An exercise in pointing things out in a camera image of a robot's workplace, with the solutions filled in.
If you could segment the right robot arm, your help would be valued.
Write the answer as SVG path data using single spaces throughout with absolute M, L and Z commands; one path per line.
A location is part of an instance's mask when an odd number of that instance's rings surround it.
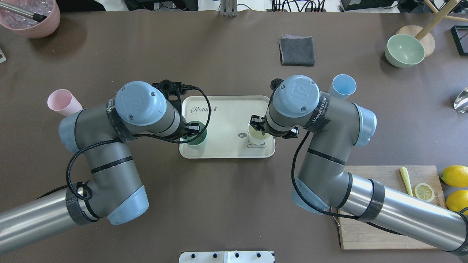
M 250 126 L 274 137 L 297 138 L 299 128 L 313 133 L 298 177 L 291 168 L 294 200 L 313 213 L 357 220 L 388 233 L 405 235 L 467 262 L 467 216 L 385 187 L 346 171 L 354 146 L 366 145 L 377 119 L 372 111 L 326 92 L 309 77 L 294 75 L 271 82 L 263 117 Z

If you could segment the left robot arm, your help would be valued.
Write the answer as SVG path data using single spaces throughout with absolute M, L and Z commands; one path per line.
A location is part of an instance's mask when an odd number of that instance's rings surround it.
M 66 185 L 1 213 L 1 255 L 106 217 L 127 223 L 149 207 L 128 143 L 151 137 L 176 144 L 204 132 L 181 114 L 180 96 L 193 85 L 132 81 L 115 98 L 64 118 L 61 142 L 73 153 Z

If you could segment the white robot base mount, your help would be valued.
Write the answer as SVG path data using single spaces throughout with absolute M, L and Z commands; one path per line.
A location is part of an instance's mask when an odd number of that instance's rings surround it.
M 274 263 L 274 252 L 259 251 L 198 251 L 184 252 L 179 263 Z

